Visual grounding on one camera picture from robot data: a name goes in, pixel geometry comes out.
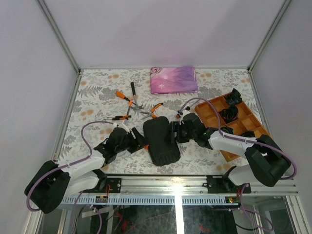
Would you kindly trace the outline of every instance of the pink fabric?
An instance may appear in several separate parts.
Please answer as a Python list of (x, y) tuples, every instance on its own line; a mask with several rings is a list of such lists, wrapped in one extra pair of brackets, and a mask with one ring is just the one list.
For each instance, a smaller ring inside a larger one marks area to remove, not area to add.
[(194, 67), (152, 67), (151, 93), (195, 93), (198, 85)]

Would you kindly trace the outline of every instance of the tabletop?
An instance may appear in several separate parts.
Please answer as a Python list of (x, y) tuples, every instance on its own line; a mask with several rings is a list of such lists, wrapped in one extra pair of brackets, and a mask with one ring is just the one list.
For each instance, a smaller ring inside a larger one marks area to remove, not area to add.
[[(71, 160), (89, 153), (80, 131), (84, 124), (102, 120), (105, 117), (126, 115), (128, 102), (117, 97), (116, 91), (133, 99), (130, 82), (136, 86), (139, 105), (150, 110), (163, 102), (155, 114), (166, 116), (169, 121), (176, 121), (176, 112), (185, 101), (201, 97), (212, 99), (236, 88), (255, 116), (261, 121), (247, 71), (244, 69), (196, 69), (198, 92), (189, 94), (152, 95), (150, 89), (150, 69), (88, 69), (83, 71), (80, 86), (75, 99), (65, 139), (60, 152), (61, 160)], [(142, 115), (130, 111), (128, 127), (136, 127), (143, 134)], [(84, 135), (92, 147), (103, 142), (112, 132), (112, 125), (92, 124)], [(116, 160), (103, 167), (110, 174), (147, 174), (147, 175), (221, 175), (233, 165), (247, 164), (244, 158), (226, 162), (219, 150), (199, 147), (193, 140), (178, 144), (181, 159), (170, 165), (158, 167), (152, 163), (147, 150), (142, 149), (133, 154), (122, 152)]]

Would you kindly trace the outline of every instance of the folded cloth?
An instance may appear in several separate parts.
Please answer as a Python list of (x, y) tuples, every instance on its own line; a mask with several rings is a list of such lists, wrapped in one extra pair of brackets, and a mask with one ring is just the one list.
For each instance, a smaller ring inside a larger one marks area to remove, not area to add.
[(175, 94), (198, 91), (194, 67), (152, 67), (151, 93)]

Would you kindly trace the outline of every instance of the black handle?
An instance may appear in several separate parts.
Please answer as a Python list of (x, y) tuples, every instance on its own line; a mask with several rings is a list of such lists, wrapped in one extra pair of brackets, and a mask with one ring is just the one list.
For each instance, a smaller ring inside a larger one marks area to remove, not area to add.
[(135, 84), (133, 82), (131, 82), (130, 85), (131, 85), (131, 88), (132, 88), (132, 94), (135, 95), (136, 94)]

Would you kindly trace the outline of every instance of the black case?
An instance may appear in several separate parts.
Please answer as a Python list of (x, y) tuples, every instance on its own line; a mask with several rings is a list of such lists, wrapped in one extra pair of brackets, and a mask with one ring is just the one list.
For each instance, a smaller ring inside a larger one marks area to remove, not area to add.
[(146, 121), (143, 124), (143, 131), (144, 136), (149, 140), (148, 151), (156, 166), (164, 166), (179, 161), (181, 157), (177, 143), (165, 140), (170, 133), (170, 123), (165, 116)]

